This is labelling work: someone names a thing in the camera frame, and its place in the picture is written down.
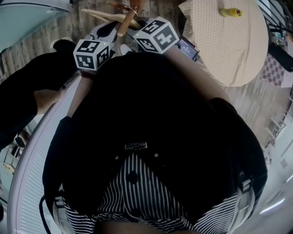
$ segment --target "striped shirt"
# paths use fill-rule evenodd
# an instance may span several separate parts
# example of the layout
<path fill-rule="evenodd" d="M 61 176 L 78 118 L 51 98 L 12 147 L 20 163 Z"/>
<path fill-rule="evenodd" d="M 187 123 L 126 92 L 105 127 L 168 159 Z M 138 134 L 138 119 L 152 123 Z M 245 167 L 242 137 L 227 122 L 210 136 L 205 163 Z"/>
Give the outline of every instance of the striped shirt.
<path fill-rule="evenodd" d="M 108 186 L 97 214 L 80 215 L 70 208 L 65 198 L 64 205 L 76 234 L 93 234 L 96 223 L 105 221 L 142 222 L 165 232 L 192 230 L 225 234 L 233 219 L 236 200 L 237 194 L 233 194 L 191 224 L 184 207 L 135 152 Z"/>

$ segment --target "yellow object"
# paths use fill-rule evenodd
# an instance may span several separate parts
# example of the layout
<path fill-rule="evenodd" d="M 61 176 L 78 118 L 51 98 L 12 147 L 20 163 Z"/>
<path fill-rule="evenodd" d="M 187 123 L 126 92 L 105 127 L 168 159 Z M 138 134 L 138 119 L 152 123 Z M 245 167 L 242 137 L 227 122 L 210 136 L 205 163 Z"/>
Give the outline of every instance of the yellow object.
<path fill-rule="evenodd" d="M 238 17 L 244 16 L 243 11 L 237 8 L 229 8 L 229 9 L 223 8 L 220 10 L 220 14 L 224 17 L 232 16 L 232 17 L 238 18 Z"/>

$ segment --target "hand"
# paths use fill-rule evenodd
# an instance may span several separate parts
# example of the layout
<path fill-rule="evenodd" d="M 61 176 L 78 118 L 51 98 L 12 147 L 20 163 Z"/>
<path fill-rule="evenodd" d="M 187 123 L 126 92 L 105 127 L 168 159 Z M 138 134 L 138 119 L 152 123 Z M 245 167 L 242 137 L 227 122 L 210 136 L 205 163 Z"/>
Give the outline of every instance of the hand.
<path fill-rule="evenodd" d="M 34 91 L 34 97 L 38 106 L 38 114 L 44 114 L 52 104 L 58 102 L 66 94 L 66 90 L 39 90 Z"/>
<path fill-rule="evenodd" d="M 23 129 L 22 132 L 18 135 L 18 137 L 22 139 L 24 145 L 27 145 L 29 139 L 31 138 L 31 135 Z"/>

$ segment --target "cable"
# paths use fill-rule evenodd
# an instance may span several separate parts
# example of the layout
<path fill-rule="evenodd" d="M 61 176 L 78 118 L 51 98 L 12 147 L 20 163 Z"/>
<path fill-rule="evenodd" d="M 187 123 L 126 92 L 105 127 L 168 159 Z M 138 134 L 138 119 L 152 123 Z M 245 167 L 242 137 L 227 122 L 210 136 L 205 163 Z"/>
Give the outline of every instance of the cable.
<path fill-rule="evenodd" d="M 45 228 L 47 234 L 51 234 L 51 231 L 50 231 L 50 229 L 49 229 L 49 227 L 48 227 L 48 225 L 47 225 L 47 222 L 46 222 L 46 220 L 45 220 L 45 217 L 44 217 L 44 212 L 43 212 L 43 202 L 44 202 L 44 200 L 45 200 L 45 195 L 42 196 L 42 198 L 41 198 L 41 200 L 40 200 L 40 203 L 39 203 L 39 205 L 38 205 L 38 208 L 39 208 L 39 210 L 40 210 L 40 215 L 41 215 L 41 219 L 42 219 L 42 222 L 43 222 L 44 228 Z"/>

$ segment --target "beige tablecloth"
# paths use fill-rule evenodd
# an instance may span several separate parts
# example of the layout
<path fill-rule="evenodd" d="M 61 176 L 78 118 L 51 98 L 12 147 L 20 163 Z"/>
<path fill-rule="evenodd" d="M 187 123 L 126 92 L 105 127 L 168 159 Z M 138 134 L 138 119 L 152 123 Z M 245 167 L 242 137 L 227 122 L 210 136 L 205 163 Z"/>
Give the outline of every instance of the beige tablecloth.
<path fill-rule="evenodd" d="M 256 0 L 188 0 L 184 36 L 200 50 L 202 65 L 225 86 L 242 86 L 264 65 L 268 48 L 265 19 Z M 240 18 L 223 17 L 220 8 L 238 8 Z"/>

